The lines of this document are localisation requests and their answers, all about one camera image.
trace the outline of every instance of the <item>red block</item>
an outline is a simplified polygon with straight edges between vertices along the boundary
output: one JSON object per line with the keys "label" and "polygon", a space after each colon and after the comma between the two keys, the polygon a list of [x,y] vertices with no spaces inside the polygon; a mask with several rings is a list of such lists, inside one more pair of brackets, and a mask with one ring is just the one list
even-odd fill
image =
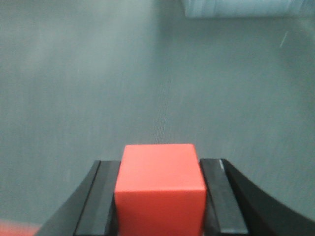
{"label": "red block", "polygon": [[205,202],[194,145],[126,146],[115,188],[121,236],[200,236]]}
{"label": "red block", "polygon": [[33,236],[38,227],[0,220],[0,236]]}

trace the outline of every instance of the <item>table surface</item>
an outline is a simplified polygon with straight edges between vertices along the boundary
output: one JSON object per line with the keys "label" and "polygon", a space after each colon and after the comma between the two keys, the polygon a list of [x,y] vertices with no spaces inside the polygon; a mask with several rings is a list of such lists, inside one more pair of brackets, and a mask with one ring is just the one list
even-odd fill
{"label": "table surface", "polygon": [[315,220],[315,19],[180,1],[0,1],[0,218],[42,224],[96,159],[194,143]]}

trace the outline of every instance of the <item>blurry background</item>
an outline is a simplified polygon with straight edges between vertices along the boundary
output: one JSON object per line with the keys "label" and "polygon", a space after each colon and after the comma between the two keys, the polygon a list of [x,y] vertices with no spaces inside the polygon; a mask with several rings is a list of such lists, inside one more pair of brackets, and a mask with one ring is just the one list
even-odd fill
{"label": "blurry background", "polygon": [[0,1],[0,218],[41,224],[96,159],[194,143],[315,220],[315,19],[180,1]]}

